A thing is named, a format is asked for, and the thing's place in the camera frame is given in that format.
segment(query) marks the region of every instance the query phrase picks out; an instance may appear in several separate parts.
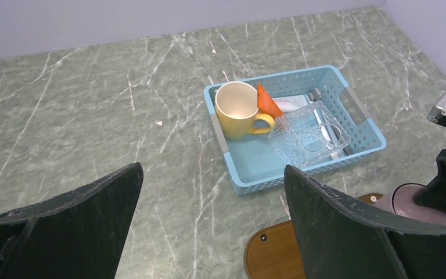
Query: wooden round board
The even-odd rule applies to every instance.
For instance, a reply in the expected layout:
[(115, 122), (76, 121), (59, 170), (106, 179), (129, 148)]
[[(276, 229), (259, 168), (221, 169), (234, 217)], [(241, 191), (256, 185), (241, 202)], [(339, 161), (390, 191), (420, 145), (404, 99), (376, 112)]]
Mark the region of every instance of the wooden round board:
[[(372, 193), (358, 199), (373, 204), (381, 197), (382, 194)], [(252, 279), (305, 278), (292, 221), (263, 228), (255, 233), (245, 248), (244, 265), (247, 275)]]

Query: basket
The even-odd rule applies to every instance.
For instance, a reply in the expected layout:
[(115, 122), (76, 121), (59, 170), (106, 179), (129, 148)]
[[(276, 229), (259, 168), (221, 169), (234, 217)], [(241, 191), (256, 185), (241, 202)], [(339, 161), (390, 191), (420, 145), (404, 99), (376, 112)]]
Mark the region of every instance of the basket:
[[(333, 66), (287, 71), (241, 80), (254, 87), (260, 82), (273, 98), (312, 94), (316, 96), (348, 132), (352, 142), (339, 158), (327, 158), (313, 166), (302, 169), (309, 175), (323, 173), (360, 161), (364, 156), (382, 150), (387, 142), (377, 124), (353, 93), (339, 70)], [(283, 184), (285, 164), (275, 154), (268, 142), (268, 135), (245, 135), (239, 140), (223, 136), (214, 110), (214, 97), (221, 84), (204, 89), (204, 100), (211, 117), (213, 129), (223, 153), (233, 190), (238, 196), (261, 191)]]

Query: orange object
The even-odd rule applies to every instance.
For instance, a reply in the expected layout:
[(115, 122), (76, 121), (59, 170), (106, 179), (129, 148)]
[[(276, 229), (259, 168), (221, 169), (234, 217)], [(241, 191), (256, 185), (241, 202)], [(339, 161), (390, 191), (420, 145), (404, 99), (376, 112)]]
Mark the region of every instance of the orange object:
[(278, 105), (272, 100), (260, 83), (257, 83), (257, 107), (262, 113), (270, 115), (272, 118), (283, 115)]

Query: white wall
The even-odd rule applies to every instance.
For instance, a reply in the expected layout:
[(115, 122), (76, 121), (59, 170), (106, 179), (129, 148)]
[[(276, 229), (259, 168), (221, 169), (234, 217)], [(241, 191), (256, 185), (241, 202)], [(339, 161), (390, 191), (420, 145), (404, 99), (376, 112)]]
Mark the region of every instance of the white wall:
[(446, 75), (446, 0), (387, 0), (383, 9)]
[(385, 0), (0, 0), (0, 58)]

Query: green marble surface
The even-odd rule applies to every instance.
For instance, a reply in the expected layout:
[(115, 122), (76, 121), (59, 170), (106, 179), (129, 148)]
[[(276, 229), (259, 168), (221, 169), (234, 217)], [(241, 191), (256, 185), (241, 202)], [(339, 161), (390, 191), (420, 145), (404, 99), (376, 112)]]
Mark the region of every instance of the green marble surface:
[(446, 76), (370, 8), (0, 60), (0, 212), (141, 162), (117, 277), (245, 278), (247, 241), (288, 219), (286, 197), (233, 193), (203, 89), (320, 65), (340, 69), (387, 148), (317, 178), (353, 196), (428, 183), (446, 130), (425, 116)]

